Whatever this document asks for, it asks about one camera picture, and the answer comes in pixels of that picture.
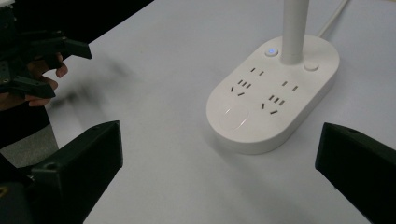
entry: white cable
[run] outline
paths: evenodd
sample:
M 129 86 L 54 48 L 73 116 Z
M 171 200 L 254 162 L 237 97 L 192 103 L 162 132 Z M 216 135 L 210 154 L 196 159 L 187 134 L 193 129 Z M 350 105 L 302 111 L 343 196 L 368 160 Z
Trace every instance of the white cable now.
M 327 23 L 323 26 L 323 28 L 320 30 L 318 33 L 318 37 L 323 37 L 324 33 L 330 28 L 332 23 L 337 19 L 337 17 L 340 15 L 341 11 L 344 9 L 344 7 L 347 5 L 347 2 L 349 0 L 344 0 L 340 6 L 335 10 L 335 12 L 332 14 L 332 17 L 327 21 Z

